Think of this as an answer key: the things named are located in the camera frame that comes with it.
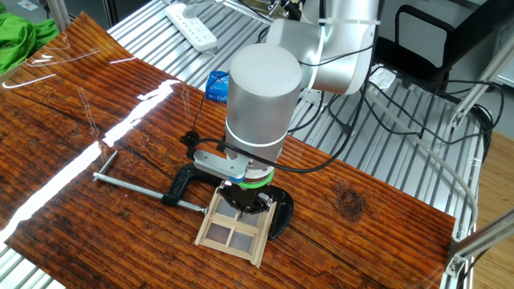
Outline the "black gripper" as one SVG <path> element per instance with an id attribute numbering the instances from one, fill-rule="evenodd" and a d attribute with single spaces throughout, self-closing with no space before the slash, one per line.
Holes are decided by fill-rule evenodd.
<path id="1" fill-rule="evenodd" d="M 257 189 L 245 189 L 238 184 L 220 185 L 218 193 L 238 214 L 242 212 L 245 214 L 260 214 L 267 212 L 273 202 L 273 199 L 266 194 L 269 188 L 269 185 Z M 250 203 L 250 205 L 244 207 L 243 203 Z"/>

